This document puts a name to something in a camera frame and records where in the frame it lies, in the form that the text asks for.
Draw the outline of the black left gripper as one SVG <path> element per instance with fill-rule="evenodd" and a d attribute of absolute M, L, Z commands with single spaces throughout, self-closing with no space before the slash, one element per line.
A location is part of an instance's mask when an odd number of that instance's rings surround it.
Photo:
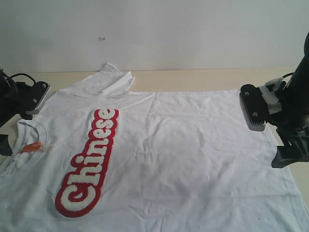
<path fill-rule="evenodd" d="M 0 70 L 0 126 L 5 125 L 12 117 L 19 114 L 23 119 L 32 119 L 33 116 L 25 113 L 22 100 L 27 96 L 32 86 L 28 86 L 25 82 L 15 82 L 14 77 L 28 77 L 33 84 L 36 81 L 28 74 L 17 73 L 8 76 L 3 69 Z M 10 147 L 8 135 L 0 135 L 0 154 L 3 156 L 11 156 L 13 151 Z"/>

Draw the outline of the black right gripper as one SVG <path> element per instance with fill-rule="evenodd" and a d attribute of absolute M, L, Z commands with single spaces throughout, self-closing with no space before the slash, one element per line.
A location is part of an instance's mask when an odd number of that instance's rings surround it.
<path fill-rule="evenodd" d="M 269 123 L 276 126 L 283 145 L 271 162 L 272 168 L 284 168 L 309 161 L 309 37 L 304 56 L 293 73 L 265 83 Z"/>

